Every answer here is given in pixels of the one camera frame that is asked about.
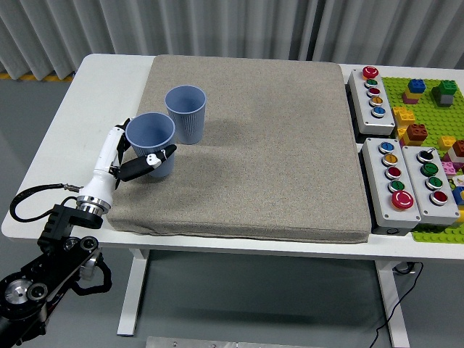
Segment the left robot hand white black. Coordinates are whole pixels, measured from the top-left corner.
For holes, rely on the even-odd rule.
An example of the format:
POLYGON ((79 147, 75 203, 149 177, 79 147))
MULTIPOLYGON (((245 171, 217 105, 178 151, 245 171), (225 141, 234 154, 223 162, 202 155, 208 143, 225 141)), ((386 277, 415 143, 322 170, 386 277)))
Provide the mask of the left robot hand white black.
POLYGON ((144 113, 116 125, 104 142, 91 181, 79 191, 79 209, 106 213, 119 182, 143 175, 164 178, 171 174, 174 135, 174 121, 158 112, 144 113))

